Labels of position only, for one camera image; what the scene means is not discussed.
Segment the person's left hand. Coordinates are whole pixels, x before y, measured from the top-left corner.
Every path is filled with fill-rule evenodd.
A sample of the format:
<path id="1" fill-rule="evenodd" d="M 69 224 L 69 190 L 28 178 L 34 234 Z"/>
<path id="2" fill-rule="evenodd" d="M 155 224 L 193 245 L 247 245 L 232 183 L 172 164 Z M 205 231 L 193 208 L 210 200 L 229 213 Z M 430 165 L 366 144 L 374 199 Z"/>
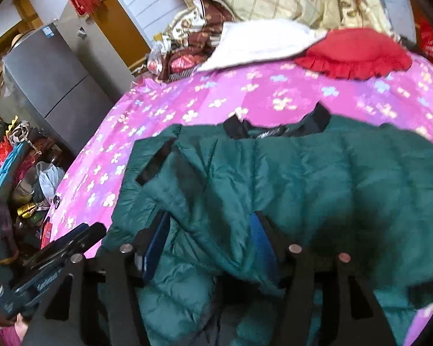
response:
<path id="1" fill-rule="evenodd" d="M 21 313 L 19 313 L 16 316 L 16 321 L 14 322 L 14 330 L 18 338 L 20 339 L 20 341 L 23 341 L 28 328 L 29 328 L 28 320 L 25 319 L 25 317 Z"/>

